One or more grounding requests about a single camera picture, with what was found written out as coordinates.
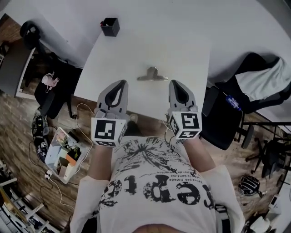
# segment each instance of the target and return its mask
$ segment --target sleeve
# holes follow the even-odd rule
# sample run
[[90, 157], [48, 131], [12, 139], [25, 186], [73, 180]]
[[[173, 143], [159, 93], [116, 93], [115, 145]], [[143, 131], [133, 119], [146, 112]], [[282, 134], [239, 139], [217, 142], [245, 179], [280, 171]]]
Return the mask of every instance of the sleeve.
[[231, 233], [240, 233], [245, 224], [241, 207], [236, 200], [231, 177], [225, 165], [201, 173], [209, 185], [216, 204], [226, 207], [231, 223]]
[[70, 223], [71, 233], [81, 233], [87, 220], [97, 210], [100, 198], [108, 185], [107, 180], [86, 176], [80, 180], [75, 211]]

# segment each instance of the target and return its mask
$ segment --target white marker cube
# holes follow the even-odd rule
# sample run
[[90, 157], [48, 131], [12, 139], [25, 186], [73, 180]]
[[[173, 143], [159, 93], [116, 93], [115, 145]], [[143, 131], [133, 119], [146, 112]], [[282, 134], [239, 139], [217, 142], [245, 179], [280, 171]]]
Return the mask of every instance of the white marker cube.
[[173, 111], [170, 126], [176, 139], [195, 138], [202, 131], [200, 112]]
[[91, 118], [91, 140], [96, 145], [116, 147], [126, 131], [126, 120]]

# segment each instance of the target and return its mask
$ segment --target person's foot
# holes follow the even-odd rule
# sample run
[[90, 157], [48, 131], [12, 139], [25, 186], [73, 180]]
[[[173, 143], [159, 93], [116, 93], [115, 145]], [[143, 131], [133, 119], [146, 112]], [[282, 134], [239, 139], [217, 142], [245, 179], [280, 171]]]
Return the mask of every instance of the person's foot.
[[131, 114], [131, 115], [129, 116], [129, 120], [130, 120], [131, 122], [134, 122], [135, 124], [137, 123], [137, 119], [138, 119], [138, 116], [137, 116], [136, 114]]

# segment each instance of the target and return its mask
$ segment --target brown wood flooring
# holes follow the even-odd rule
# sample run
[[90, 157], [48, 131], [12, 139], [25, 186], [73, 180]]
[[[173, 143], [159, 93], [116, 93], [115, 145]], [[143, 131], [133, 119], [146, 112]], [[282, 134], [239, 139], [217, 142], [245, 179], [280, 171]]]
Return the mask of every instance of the brown wood flooring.
[[[84, 102], [91, 109], [96, 107], [96, 103], [86, 101], [80, 98], [74, 98], [73, 109], [75, 106]], [[32, 207], [36, 207], [42, 202], [40, 195], [40, 187], [51, 187], [51, 184], [45, 180], [44, 171], [41, 167], [33, 165], [29, 161], [29, 143], [32, 141], [31, 123], [38, 103], [34, 100], [12, 98], [7, 94], [0, 93], [0, 158], [3, 159], [12, 170], [15, 177], [18, 178], [18, 189], [23, 197]], [[79, 106], [78, 123], [84, 133], [90, 137], [90, 118], [91, 113], [85, 106]], [[256, 114], [246, 116], [249, 121], [264, 121], [264, 119]], [[63, 106], [58, 117], [50, 120], [50, 125], [62, 127], [67, 131], [73, 130], [80, 138], [81, 132], [77, 129], [75, 120], [69, 118], [66, 105]], [[138, 125], [145, 136], [164, 136], [165, 126], [161, 121], [139, 116]], [[52, 137], [55, 129], [50, 127], [50, 136]], [[171, 137], [171, 132], [167, 133], [167, 138]], [[261, 141], [271, 139], [271, 134], [260, 128], [255, 127], [254, 137], [258, 137]], [[244, 215], [248, 218], [255, 211], [265, 212], [268, 210], [268, 204], [273, 195], [276, 194], [280, 187], [276, 187], [277, 180], [283, 171], [276, 172], [271, 179], [261, 179], [260, 165], [254, 176], [261, 181], [261, 191], [268, 191], [268, 194], [260, 199], [258, 195], [253, 197], [243, 197], [237, 192], [237, 185], [242, 175], [250, 174], [251, 169], [255, 166], [257, 160], [246, 163], [245, 158], [249, 155], [256, 155], [258, 149], [254, 140], [252, 140], [248, 149], [242, 149], [241, 144], [233, 141], [230, 148], [226, 151], [220, 150], [211, 145], [205, 140], [202, 140], [209, 153], [213, 156], [216, 164], [225, 164], [231, 174], [231, 178], [236, 190], [237, 200], [241, 204]], [[90, 155], [94, 150], [91, 150], [88, 158], [83, 163], [81, 170], [76, 174], [70, 182], [79, 183], [79, 180], [84, 177], [89, 168]], [[30, 146], [30, 158], [34, 163], [39, 164], [44, 169], [43, 165], [35, 153], [33, 144]], [[64, 185], [58, 182], [59, 187], [64, 195], [63, 202], [69, 205], [74, 205], [77, 197], [78, 186], [74, 184]], [[73, 213], [70, 207], [60, 205], [60, 194], [55, 185], [51, 190], [42, 189], [42, 195], [48, 208], [43, 208], [40, 215], [48, 219], [51, 224], [57, 228], [63, 228], [66, 225], [70, 215]]]

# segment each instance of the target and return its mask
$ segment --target black box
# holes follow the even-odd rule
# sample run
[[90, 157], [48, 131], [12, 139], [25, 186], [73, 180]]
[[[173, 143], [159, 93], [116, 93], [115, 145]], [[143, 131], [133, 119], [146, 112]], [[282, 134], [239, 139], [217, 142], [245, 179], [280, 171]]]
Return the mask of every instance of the black box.
[[119, 32], [119, 23], [117, 18], [105, 18], [103, 22], [101, 22], [101, 28], [104, 32], [105, 36], [117, 36]]

